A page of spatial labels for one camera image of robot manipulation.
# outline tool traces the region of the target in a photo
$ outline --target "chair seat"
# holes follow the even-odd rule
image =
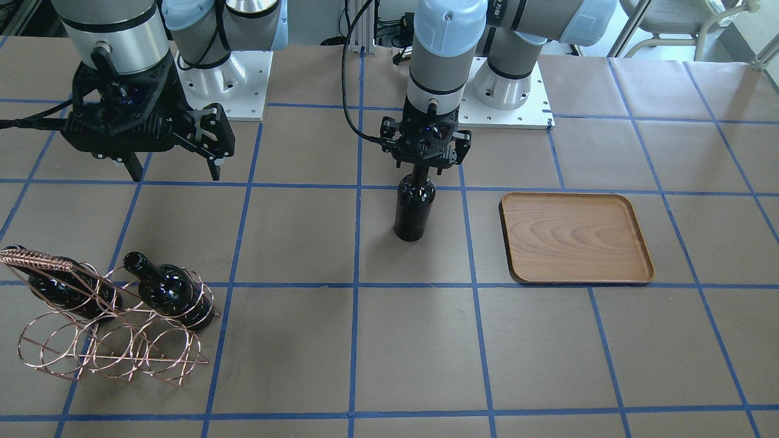
[[[640,0],[619,0],[630,15]],[[706,0],[653,0],[639,25],[652,34],[698,34],[700,27],[714,15]]]

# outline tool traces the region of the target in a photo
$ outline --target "wood grain surface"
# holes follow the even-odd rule
[[[633,207],[611,194],[508,193],[509,264],[532,283],[646,283],[654,268]]]

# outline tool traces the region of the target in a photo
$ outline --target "gray chair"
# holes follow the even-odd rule
[[[630,16],[640,0],[619,0]],[[653,0],[639,27],[652,34],[628,51],[632,57],[646,46],[695,46],[695,60],[703,58],[706,36],[720,26],[720,21],[735,17],[740,12],[755,12],[760,0],[722,0],[722,5],[707,0]],[[662,38],[662,34],[687,34],[691,38]]]

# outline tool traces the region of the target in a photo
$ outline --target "white mounting plate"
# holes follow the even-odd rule
[[[510,128],[510,129],[547,129],[555,125],[552,107],[546,95],[541,70],[536,63],[530,74],[530,93],[525,104],[515,110],[498,110],[482,104],[474,94],[471,79],[487,58],[474,58],[471,75],[465,85],[463,102],[460,103],[460,122],[464,128]]]
[[[273,61],[271,51],[234,51],[233,56],[246,68],[248,82],[240,89],[231,90],[228,99],[206,100],[194,95],[189,87],[188,72],[182,72],[176,63],[178,77],[181,78],[184,87],[184,95],[189,106],[200,109],[214,102],[219,102],[227,112],[229,120],[248,122],[261,122],[265,111],[265,100],[268,93],[268,78],[270,77],[270,65]]]

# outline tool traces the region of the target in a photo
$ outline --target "tan tiled surface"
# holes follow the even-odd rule
[[[351,110],[371,135],[401,116],[391,108],[407,67],[389,55],[364,60],[374,109]],[[359,105],[361,66],[349,59]],[[7,40],[0,117],[64,99],[76,64],[67,40]],[[236,156],[217,184],[178,148],[155,154],[137,185],[59,135],[28,181],[49,134],[0,132],[0,245],[100,270],[117,246],[140,250],[230,298],[200,333],[210,364],[184,387],[87,376],[69,398],[70,382],[16,357],[19,332],[46,308],[0,270],[0,436],[755,436],[731,371],[757,432],[779,434],[779,111],[764,77],[743,65],[542,57],[565,188],[550,133],[477,129],[464,167],[432,176],[425,236],[408,243],[392,226],[411,167],[350,133],[340,48],[290,47],[273,65],[266,120],[234,124]],[[673,194],[657,190],[653,169]],[[517,285],[498,212],[510,189],[623,194],[653,283]]]

